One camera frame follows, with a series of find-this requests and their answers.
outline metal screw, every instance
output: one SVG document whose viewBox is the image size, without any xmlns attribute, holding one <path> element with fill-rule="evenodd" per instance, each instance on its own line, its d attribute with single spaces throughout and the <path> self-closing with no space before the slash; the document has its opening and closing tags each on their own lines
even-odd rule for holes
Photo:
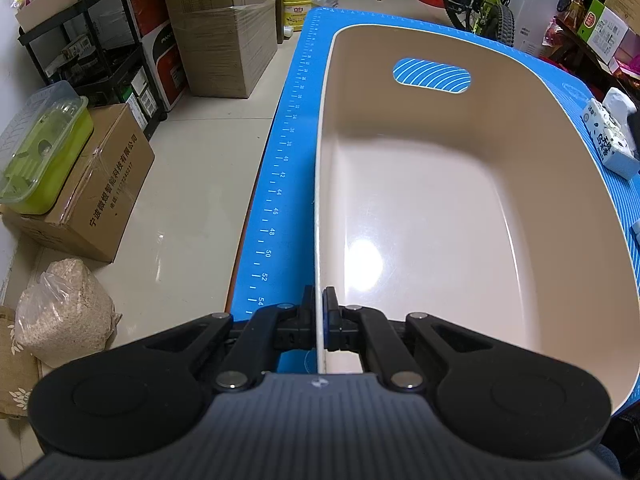
<svg viewBox="0 0 640 480">
<path fill-rule="evenodd" d="M 324 388 L 328 384 L 329 384 L 329 381 L 327 381 L 324 377 L 318 377 L 317 379 L 314 379 L 313 381 L 311 381 L 311 385 L 314 386 L 315 388 Z"/>
<path fill-rule="evenodd" d="M 218 374 L 216 377 L 216 384 L 221 388 L 228 388 L 233 390 L 234 388 L 242 388 L 247 381 L 246 375 L 236 370 L 228 370 Z"/>
<path fill-rule="evenodd" d="M 404 372 L 396 372 L 391 376 L 391 382 L 395 384 L 398 388 L 406 388 L 407 390 L 411 390 L 412 388 L 417 388 L 423 382 L 422 376 L 415 372 L 404 371 Z"/>
</svg>

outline red appliance box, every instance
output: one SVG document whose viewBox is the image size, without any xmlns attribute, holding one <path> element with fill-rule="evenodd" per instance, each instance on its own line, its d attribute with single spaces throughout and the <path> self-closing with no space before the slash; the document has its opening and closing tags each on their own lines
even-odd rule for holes
<svg viewBox="0 0 640 480">
<path fill-rule="evenodd" d="M 158 82 L 164 108 L 169 111 L 187 87 L 187 78 L 184 75 L 171 22 L 165 21 L 143 36 L 141 41 L 146 61 Z"/>
<path fill-rule="evenodd" d="M 158 84 L 164 109 L 171 110 L 187 88 L 180 52 L 164 0 L 131 0 L 146 61 Z"/>
</svg>

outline clear plastic lid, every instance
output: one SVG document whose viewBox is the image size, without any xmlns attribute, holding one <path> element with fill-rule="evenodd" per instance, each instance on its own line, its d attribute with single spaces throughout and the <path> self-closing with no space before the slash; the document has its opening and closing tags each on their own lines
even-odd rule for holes
<svg viewBox="0 0 640 480">
<path fill-rule="evenodd" d="M 16 203 L 37 187 L 86 108 L 67 81 L 33 94 L 0 136 L 0 203 Z"/>
</svg>

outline black metal shelf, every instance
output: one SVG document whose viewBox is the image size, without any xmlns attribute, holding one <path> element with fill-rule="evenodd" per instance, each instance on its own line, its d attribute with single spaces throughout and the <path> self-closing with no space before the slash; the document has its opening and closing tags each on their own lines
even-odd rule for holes
<svg viewBox="0 0 640 480">
<path fill-rule="evenodd" d="M 43 34 L 46 34 L 50 30 L 62 27 L 65 22 L 88 12 L 89 8 L 99 1 L 100 0 L 78 0 L 76 4 L 73 4 L 73 6 L 67 7 L 65 10 L 61 10 L 56 15 L 51 16 L 44 22 L 33 27 L 29 32 L 23 32 L 22 28 L 20 28 L 20 36 L 18 37 L 18 40 L 26 46 L 28 43 L 31 43 L 31 41 L 39 38 Z"/>
<path fill-rule="evenodd" d="M 73 4 L 67 9 L 61 10 L 59 13 L 51 16 L 28 32 L 24 32 L 22 28 L 20 28 L 20 36 L 18 37 L 18 40 L 27 49 L 31 60 L 33 61 L 44 83 L 46 85 L 52 84 L 54 81 L 49 76 L 47 76 L 46 72 L 44 71 L 42 64 L 38 60 L 38 57 L 35 55 L 35 52 L 31 47 L 31 42 L 41 37 L 43 34 L 55 30 L 56 28 L 60 29 L 65 39 L 69 41 L 64 26 L 65 23 L 77 16 L 84 16 L 87 35 L 90 37 L 91 44 L 95 46 L 100 63 L 104 67 L 104 72 L 106 72 L 107 75 L 103 76 L 97 81 L 81 81 L 79 84 L 74 85 L 74 89 L 76 90 L 76 92 L 78 92 L 78 94 L 85 95 L 89 98 L 91 98 L 91 96 L 101 96 L 106 100 L 107 104 L 110 104 L 114 101 L 122 103 L 124 102 L 124 100 L 122 98 L 122 93 L 119 91 L 120 84 L 128 73 L 132 72 L 132 70 L 136 67 L 142 66 L 145 71 L 146 80 L 148 81 L 149 87 L 151 88 L 151 93 L 156 100 L 156 105 L 158 106 L 158 110 L 156 110 L 153 116 L 149 119 L 148 124 L 145 128 L 145 136 L 147 139 L 149 139 L 151 138 L 151 135 L 153 135 L 153 132 L 156 130 L 158 123 L 166 119 L 164 103 L 162 98 L 160 97 L 160 92 L 158 90 L 158 86 L 156 85 L 156 80 L 154 79 L 146 61 L 144 49 L 142 47 L 142 44 L 140 43 L 140 38 L 138 37 L 136 26 L 134 24 L 133 16 L 131 15 L 127 0 L 120 1 L 122 3 L 124 15 L 126 17 L 127 24 L 129 25 L 129 30 L 131 32 L 131 37 L 133 38 L 134 43 L 133 45 L 131 45 L 130 54 L 126 55 L 126 58 L 123 61 L 116 65 L 112 63 L 112 61 L 110 60 L 110 54 L 112 51 L 105 51 L 102 48 L 100 40 L 98 39 L 97 31 L 95 30 L 94 23 L 91 19 L 91 15 L 89 14 L 90 8 L 100 1 L 101 0 L 78 0 L 76 4 Z"/>
</svg>

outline yellow plastic jug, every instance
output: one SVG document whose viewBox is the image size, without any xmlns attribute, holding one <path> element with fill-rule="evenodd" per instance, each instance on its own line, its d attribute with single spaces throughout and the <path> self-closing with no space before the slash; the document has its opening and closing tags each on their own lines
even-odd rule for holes
<svg viewBox="0 0 640 480">
<path fill-rule="evenodd" d="M 284 4 L 285 25 L 293 30 L 302 30 L 306 14 L 311 10 L 311 0 L 282 0 Z"/>
</svg>

